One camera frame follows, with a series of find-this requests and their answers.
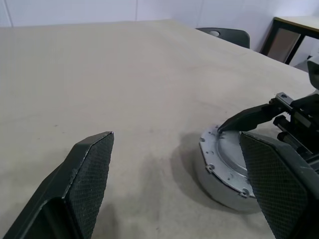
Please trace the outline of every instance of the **desk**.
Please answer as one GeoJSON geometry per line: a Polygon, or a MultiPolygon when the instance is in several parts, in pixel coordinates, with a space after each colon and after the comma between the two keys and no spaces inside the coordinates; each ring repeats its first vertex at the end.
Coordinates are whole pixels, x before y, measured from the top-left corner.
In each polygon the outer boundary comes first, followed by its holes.
{"type": "Polygon", "coordinates": [[[208,126],[311,93],[305,72],[171,20],[0,35],[0,236],[76,142],[112,130],[92,238],[274,238],[261,213],[209,199],[192,160],[208,126]]]}
{"type": "Polygon", "coordinates": [[[283,16],[274,17],[272,28],[268,34],[267,40],[261,50],[261,54],[268,55],[270,48],[275,40],[278,30],[282,28],[288,31],[293,31],[300,34],[295,45],[291,49],[286,64],[289,64],[297,52],[299,46],[304,40],[305,36],[319,39],[319,17],[315,16],[283,16]]]}

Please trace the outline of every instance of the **white wall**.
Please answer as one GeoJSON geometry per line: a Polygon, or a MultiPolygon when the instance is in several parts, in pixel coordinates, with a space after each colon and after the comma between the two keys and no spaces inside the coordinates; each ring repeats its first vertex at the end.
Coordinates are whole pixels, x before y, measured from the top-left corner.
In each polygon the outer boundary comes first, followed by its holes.
{"type": "MultiPolygon", "coordinates": [[[[0,26],[173,18],[191,27],[243,29],[259,51],[274,16],[316,12],[318,0],[0,0],[0,26]]],[[[296,57],[309,55],[314,43],[305,39],[296,57]]]]}
{"type": "MultiPolygon", "coordinates": [[[[319,17],[319,6],[316,9],[314,15],[319,17]]],[[[313,48],[311,50],[311,54],[310,55],[311,56],[318,56],[319,55],[319,40],[316,40],[315,44],[313,44],[313,48]]]]}

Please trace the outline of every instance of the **black chair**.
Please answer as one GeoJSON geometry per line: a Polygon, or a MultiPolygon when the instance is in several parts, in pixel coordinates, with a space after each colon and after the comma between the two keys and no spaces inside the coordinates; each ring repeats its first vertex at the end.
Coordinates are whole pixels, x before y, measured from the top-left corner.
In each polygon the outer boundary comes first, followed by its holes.
{"type": "Polygon", "coordinates": [[[229,41],[238,46],[250,48],[249,34],[243,30],[217,28],[217,27],[203,27],[203,28],[197,28],[197,30],[200,30],[212,36],[216,36],[225,41],[229,41]]]}

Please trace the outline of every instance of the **metal lid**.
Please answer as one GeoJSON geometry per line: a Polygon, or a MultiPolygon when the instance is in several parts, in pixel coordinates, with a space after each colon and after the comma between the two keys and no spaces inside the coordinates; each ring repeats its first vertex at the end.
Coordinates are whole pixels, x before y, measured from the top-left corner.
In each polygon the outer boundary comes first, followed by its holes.
{"type": "Polygon", "coordinates": [[[225,131],[217,141],[217,150],[221,159],[236,172],[247,175],[245,160],[239,145],[238,131],[225,131]]]}
{"type": "Polygon", "coordinates": [[[239,145],[239,131],[225,131],[219,135],[217,129],[217,126],[210,127],[200,138],[206,170],[243,197],[255,197],[239,145]]]}

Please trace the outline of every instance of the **screw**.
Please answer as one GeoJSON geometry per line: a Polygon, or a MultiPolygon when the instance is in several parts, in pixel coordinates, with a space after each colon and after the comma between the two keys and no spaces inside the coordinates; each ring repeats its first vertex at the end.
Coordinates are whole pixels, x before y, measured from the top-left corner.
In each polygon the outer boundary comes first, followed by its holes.
{"type": "Polygon", "coordinates": [[[215,169],[215,166],[212,165],[212,164],[209,164],[209,165],[206,166],[206,169],[207,169],[207,171],[208,171],[209,173],[212,173],[213,170],[215,169]]]}
{"type": "Polygon", "coordinates": [[[243,191],[240,193],[241,196],[248,198],[249,197],[249,191],[246,188],[243,188],[243,191]]]}

